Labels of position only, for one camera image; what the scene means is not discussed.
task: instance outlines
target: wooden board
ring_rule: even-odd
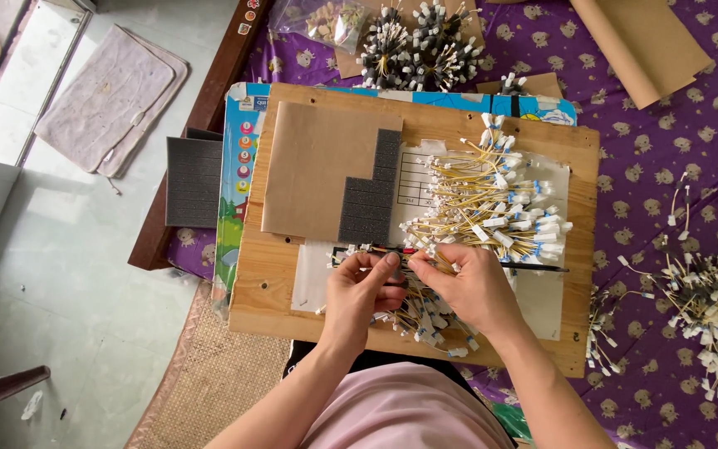
[[[323,318],[311,312],[290,310],[298,246],[303,241],[260,231],[270,149],[274,138],[273,125],[279,101],[396,114],[404,118],[402,140],[411,146],[418,146],[421,139],[437,139],[445,141],[448,149],[464,148],[459,138],[477,138],[484,130],[484,122],[480,114],[458,109],[273,84],[254,162],[243,240],[231,293],[229,330],[317,341]],[[574,227],[566,238],[565,266],[570,272],[564,277],[561,336],[559,341],[541,340],[541,343],[564,375],[583,377],[592,285],[600,137],[597,131],[588,128],[511,117],[506,118],[504,131],[516,136],[514,147],[517,150],[542,154],[572,169],[566,219],[572,221]],[[464,334],[460,331],[445,330],[441,333],[447,340],[464,346]],[[479,351],[471,351],[467,357],[452,361],[502,366],[490,343],[483,336],[479,337]],[[447,354],[434,351],[426,344],[416,343],[411,336],[401,337],[388,323],[377,323],[370,328],[367,348],[447,358]]]

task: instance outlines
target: black pants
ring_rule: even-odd
[[[290,359],[287,361],[287,365],[284,367],[282,379],[284,379],[289,373],[292,373],[295,365],[297,365],[298,362],[300,362],[314,349],[314,345],[315,343],[309,341],[293,340],[293,351],[290,354]],[[464,380],[464,377],[462,377],[461,373],[459,373],[459,370],[457,370],[452,363],[446,360],[427,359],[425,357],[417,357],[414,355],[393,354],[391,352],[370,351],[369,349],[365,349],[364,352],[362,352],[354,361],[354,364],[351,365],[351,369],[348,373],[355,373],[363,369],[400,362],[411,362],[434,368],[436,371],[444,374],[448,377],[448,379],[455,382],[456,385],[462,387],[466,392],[470,393],[470,395],[478,400],[478,402],[482,405],[484,404],[481,399],[475,395],[475,392],[472,388],[470,388],[467,381]],[[510,435],[509,439],[514,447],[517,447],[517,443],[514,442],[514,439]]]

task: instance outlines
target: floor mat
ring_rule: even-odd
[[[212,313],[201,281],[160,386],[125,449],[199,449],[282,378],[290,341],[240,334]]]

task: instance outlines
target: dark wooden frame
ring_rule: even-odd
[[[257,33],[261,28],[271,0],[239,0],[226,29],[223,41],[218,47],[212,65],[204,79],[204,85],[195,98],[193,110],[185,126],[208,129],[217,133],[224,131],[226,104],[224,97],[232,84],[243,73],[248,56],[254,48]],[[254,12],[253,21],[246,20],[246,13]],[[250,25],[247,34],[241,34],[241,25]],[[172,228],[165,226],[165,199],[167,195],[166,175],[154,195],[148,209],[143,227],[129,255],[128,263],[144,270],[157,270],[171,267],[165,258],[165,251],[172,236]]]

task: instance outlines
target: right hand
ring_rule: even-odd
[[[453,276],[433,267],[431,258],[420,251],[408,267],[428,287],[448,302],[456,315],[477,328],[493,345],[511,332],[527,328],[506,274],[493,252],[462,244],[438,244],[436,250],[461,267]]]

